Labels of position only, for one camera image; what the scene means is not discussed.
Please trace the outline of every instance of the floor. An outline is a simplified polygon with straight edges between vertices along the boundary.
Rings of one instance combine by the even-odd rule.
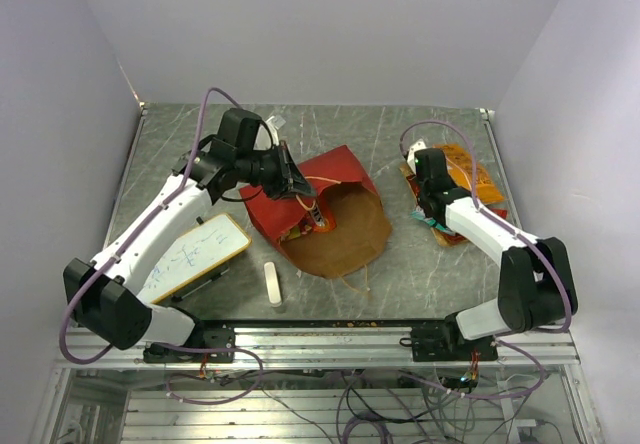
[[[207,109],[205,133],[215,132],[226,105]],[[253,239],[250,248],[231,261],[230,270],[182,303],[200,318],[380,319],[437,318],[469,308],[496,296],[498,272],[482,252],[470,244],[442,248],[430,230],[409,217],[414,201],[398,166],[401,132],[413,122],[442,119],[460,126],[475,146],[480,162],[504,193],[495,150],[475,109],[433,107],[248,106],[265,119],[281,115],[287,140],[297,162],[347,144],[368,171],[393,226],[385,252],[367,269],[369,299],[340,280],[299,274],[251,225],[244,205],[219,202],[210,217],[229,213]],[[157,194],[177,158],[188,151],[198,106],[149,104],[115,217],[114,240]],[[450,130],[422,126],[409,143],[423,137],[430,144],[459,142]],[[284,314],[269,306],[264,285],[264,262],[276,264],[285,299]],[[364,286],[364,271],[348,276],[354,287]]]

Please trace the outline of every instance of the red bag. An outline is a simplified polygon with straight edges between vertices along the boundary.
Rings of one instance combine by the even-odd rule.
[[[298,167],[309,176],[323,205],[329,208],[335,228],[285,241],[283,237],[300,225],[307,210],[296,199],[272,201],[260,194],[245,202],[251,222],[260,234],[296,267],[326,278],[354,272],[382,254],[391,234],[391,223],[384,214],[378,191],[351,150],[341,146]],[[252,188],[240,189],[243,198],[252,193],[255,193]],[[305,199],[306,206],[311,204],[312,200]]]

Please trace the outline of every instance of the wall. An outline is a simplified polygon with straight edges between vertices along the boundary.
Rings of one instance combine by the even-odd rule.
[[[497,111],[524,223],[569,249],[609,442],[637,442],[640,0],[561,0]]]
[[[558,0],[88,0],[144,101],[494,109]]]
[[[64,306],[100,248],[139,108],[85,0],[0,0],[0,429],[26,442]]]

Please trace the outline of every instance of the gray tabletop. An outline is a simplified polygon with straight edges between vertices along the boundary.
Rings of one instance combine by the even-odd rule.
[[[226,105],[209,106],[205,132],[215,132],[226,109]],[[186,297],[181,307],[203,319],[440,318],[496,297],[498,268],[487,256],[469,243],[440,247],[424,223],[409,217],[415,200],[399,171],[400,133],[418,120],[448,120],[470,136],[480,162],[506,196],[496,151],[478,110],[270,105],[247,109],[265,119],[279,114],[286,120],[280,138],[287,140],[297,162],[347,144],[373,179],[393,232],[385,252],[368,266],[372,292],[367,299],[339,279],[298,275],[298,270],[253,228],[243,204],[218,202],[203,217],[229,213],[253,243],[230,262],[226,274]],[[147,106],[111,240],[144,210],[159,192],[176,159],[190,149],[197,114],[196,105]],[[428,144],[461,143],[452,131],[437,126],[419,127],[409,134],[408,142],[419,137]],[[276,314],[267,299],[263,276],[263,264],[267,261],[276,264],[285,299],[282,314]],[[347,279],[353,286],[364,287],[364,270]]]

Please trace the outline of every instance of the white panel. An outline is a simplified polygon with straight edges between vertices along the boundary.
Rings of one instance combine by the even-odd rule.
[[[495,108],[558,0],[88,0],[145,101]]]
[[[561,0],[497,112],[524,225],[568,248],[573,332],[610,442],[637,441],[640,0]]]
[[[84,0],[0,0],[0,429],[26,442],[62,270],[100,248],[139,112]]]

